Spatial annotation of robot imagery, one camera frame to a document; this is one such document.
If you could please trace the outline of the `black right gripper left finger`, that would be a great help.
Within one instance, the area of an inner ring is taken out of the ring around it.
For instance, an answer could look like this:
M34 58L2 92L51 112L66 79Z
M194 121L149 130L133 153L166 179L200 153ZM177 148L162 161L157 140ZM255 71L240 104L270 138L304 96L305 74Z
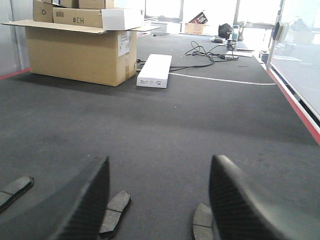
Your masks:
M95 159L34 207L0 225L2 240L95 240L110 194L110 162Z

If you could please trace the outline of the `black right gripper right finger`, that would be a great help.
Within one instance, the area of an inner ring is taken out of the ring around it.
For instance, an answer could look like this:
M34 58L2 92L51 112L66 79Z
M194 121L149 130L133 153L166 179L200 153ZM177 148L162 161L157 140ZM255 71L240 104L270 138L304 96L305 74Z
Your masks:
M318 240L320 220L277 197L225 155L209 175L213 225L222 240Z

